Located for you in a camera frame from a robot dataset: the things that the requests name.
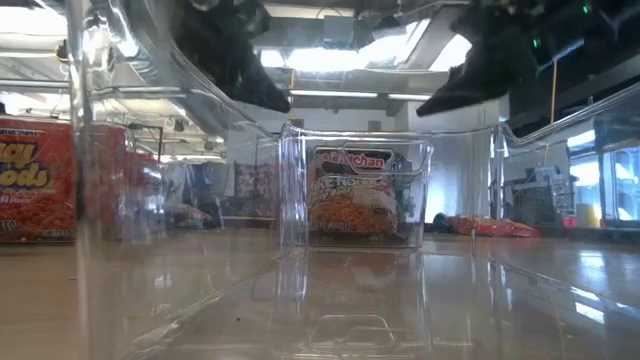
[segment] ceiling light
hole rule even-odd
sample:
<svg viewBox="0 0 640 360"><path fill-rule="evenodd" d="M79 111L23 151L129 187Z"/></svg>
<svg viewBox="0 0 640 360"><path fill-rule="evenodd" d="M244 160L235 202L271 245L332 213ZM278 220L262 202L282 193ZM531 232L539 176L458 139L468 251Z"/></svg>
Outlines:
<svg viewBox="0 0 640 360"><path fill-rule="evenodd" d="M431 95L419 95L419 94L389 94L391 100L406 100L406 101L427 101L431 99Z"/></svg>
<svg viewBox="0 0 640 360"><path fill-rule="evenodd" d="M287 66L299 71L332 72L362 69L366 63L351 50L327 50L323 48L297 49L287 59Z"/></svg>
<svg viewBox="0 0 640 360"><path fill-rule="evenodd" d="M585 304L576 302L576 312L578 314L582 314L589 319L598 322L600 324L604 324L604 312L594 309L591 306L587 306Z"/></svg>
<svg viewBox="0 0 640 360"><path fill-rule="evenodd" d="M260 62L264 67L284 67L284 58L278 50L262 50Z"/></svg>
<svg viewBox="0 0 640 360"><path fill-rule="evenodd" d="M471 49L471 43L464 36L457 34L442 49L429 71L449 71L454 66L464 64L469 49Z"/></svg>
<svg viewBox="0 0 640 360"><path fill-rule="evenodd" d="M316 91L316 90L291 90L291 95L297 96L329 96L329 97L354 97L372 99L378 96L376 93L353 91Z"/></svg>
<svg viewBox="0 0 640 360"><path fill-rule="evenodd" d="M0 33L24 36L67 36L67 19L46 9L0 7Z"/></svg>
<svg viewBox="0 0 640 360"><path fill-rule="evenodd" d="M598 298L598 295L592 292L584 291L582 289L578 289L574 287L571 288L571 292L583 298L587 298L589 300L600 301L600 298Z"/></svg>
<svg viewBox="0 0 640 360"><path fill-rule="evenodd" d="M0 57L9 58L25 58L25 59L37 59L54 57L56 54L53 51L39 51L39 50L0 50Z"/></svg>

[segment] instant noodle package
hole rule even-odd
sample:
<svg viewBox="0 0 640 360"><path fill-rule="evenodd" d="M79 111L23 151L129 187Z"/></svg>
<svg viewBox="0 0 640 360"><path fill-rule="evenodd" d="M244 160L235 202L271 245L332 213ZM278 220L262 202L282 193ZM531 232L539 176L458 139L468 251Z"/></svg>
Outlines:
<svg viewBox="0 0 640 360"><path fill-rule="evenodd" d="M71 124L0 118L0 242L71 241Z"/></svg>
<svg viewBox="0 0 640 360"><path fill-rule="evenodd" d="M311 246L422 244L432 153L426 136L286 125L280 151L283 236Z"/></svg>

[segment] wall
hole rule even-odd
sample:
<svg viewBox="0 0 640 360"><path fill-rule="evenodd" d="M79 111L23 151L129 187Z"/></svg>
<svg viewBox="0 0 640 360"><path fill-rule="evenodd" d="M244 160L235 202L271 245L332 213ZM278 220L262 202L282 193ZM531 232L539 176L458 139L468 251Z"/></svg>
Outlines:
<svg viewBox="0 0 640 360"><path fill-rule="evenodd" d="M504 109L501 101L444 112L424 118L416 115L417 102L407 103L396 116L408 131L460 132L435 135L425 221L447 215L489 215L489 161L491 132Z"/></svg>

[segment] ceiling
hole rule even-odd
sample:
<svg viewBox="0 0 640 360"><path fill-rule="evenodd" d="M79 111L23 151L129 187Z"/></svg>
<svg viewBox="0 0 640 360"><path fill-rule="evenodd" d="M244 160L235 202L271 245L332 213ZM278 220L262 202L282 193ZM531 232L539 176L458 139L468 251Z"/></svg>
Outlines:
<svg viewBox="0 0 640 360"><path fill-rule="evenodd" d="M390 94L428 95L447 81L446 72L431 72L429 67L454 36L448 29L448 23L457 16L460 3L462 2L405 0L402 7L398 8L395 0L270 1L266 6L274 16L271 29L253 42L258 50L276 50L286 57L297 49L323 47L325 16L334 16L334 20L338 13L344 15L344 20L358 16L361 20L354 25L356 30L353 36L354 39L365 39L362 40L363 45L367 41L373 41L371 29L383 15L405 14L398 17L402 26L415 23L416 28L420 20L429 19L423 23L423 33L412 30L411 34L406 34L407 38L401 44L404 46L406 59L399 63L394 63L392 58L391 61L370 62L363 67L344 71L302 71L286 65L266 69L274 83L284 91L293 89L376 94L373 98L292 94L294 108L376 109L386 111L388 116L395 116L406 101L391 99ZM69 97L66 90L69 69L55 56L56 47L66 39L64 7L60 4L61 1L58 0L0 0L0 6L4 6L0 11L0 99L7 103L8 110L38 116L69 117ZM407 51L406 43L410 35L414 38ZM356 52L354 46L338 50ZM336 64L338 68L342 65L340 56L329 57L325 61ZM111 75L111 83L121 87L143 86L145 81L134 70L136 66L139 64L117 62ZM34 83L11 83L8 81L11 79L40 83L38 86L34 86ZM195 95L186 100L176 98L171 101L140 99L139 96L112 96L96 102L94 110L98 119L163 127L165 154L203 153L207 141L213 141L214 152L224 153L227 151L223 143L226 128L206 128L203 121L198 119L200 114L226 116L220 113L220 109L211 109L207 102L211 100L203 100L202 96ZM176 121L181 121L184 130L174 130ZM207 136L205 132L219 136ZM151 151L155 149L158 136L156 130L145 128L136 130L136 134L142 146Z"/></svg>

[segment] yellow cable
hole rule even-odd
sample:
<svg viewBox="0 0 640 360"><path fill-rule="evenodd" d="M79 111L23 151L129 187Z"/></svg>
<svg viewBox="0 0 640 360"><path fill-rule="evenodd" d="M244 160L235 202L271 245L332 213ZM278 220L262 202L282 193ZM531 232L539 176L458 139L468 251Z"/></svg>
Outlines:
<svg viewBox="0 0 640 360"><path fill-rule="evenodd" d="M289 82L289 89L293 89L294 86L296 85L296 80L295 80L295 76L296 76L296 70L295 69L291 69L291 81ZM293 107L293 96L289 95L290 101L291 101L291 107Z"/></svg>
<svg viewBox="0 0 640 360"><path fill-rule="evenodd" d="M551 85L551 124L553 125L556 119L556 84L558 81L558 58L553 59L553 83ZM544 150L544 166L547 166L547 156L549 155L549 147L551 146L551 137L549 135L549 141L547 141L547 148Z"/></svg>

